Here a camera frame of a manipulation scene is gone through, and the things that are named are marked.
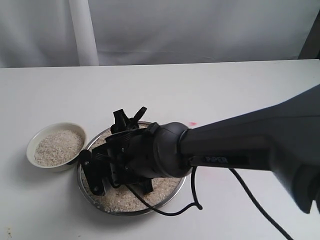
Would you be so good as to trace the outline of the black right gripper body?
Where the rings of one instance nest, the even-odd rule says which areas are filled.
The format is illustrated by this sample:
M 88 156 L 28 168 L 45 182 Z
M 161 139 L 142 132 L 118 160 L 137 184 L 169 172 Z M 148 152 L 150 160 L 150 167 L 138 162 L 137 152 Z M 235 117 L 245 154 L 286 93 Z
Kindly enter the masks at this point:
M 104 144 L 94 148 L 95 175 L 114 187 L 159 178 L 154 146 L 159 129 L 111 127 Z

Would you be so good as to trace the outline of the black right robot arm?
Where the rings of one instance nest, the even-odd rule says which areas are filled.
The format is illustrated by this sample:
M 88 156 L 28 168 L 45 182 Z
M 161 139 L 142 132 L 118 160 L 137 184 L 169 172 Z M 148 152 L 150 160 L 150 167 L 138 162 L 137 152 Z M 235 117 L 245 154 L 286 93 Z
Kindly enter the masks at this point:
M 299 209 L 309 213 L 320 201 L 320 88 L 283 103 L 188 128 L 156 122 L 141 128 L 142 107 L 129 118 L 114 112 L 104 144 L 78 155 L 91 192 L 138 184 L 152 191 L 154 178 L 194 175 L 198 166 L 272 172 Z

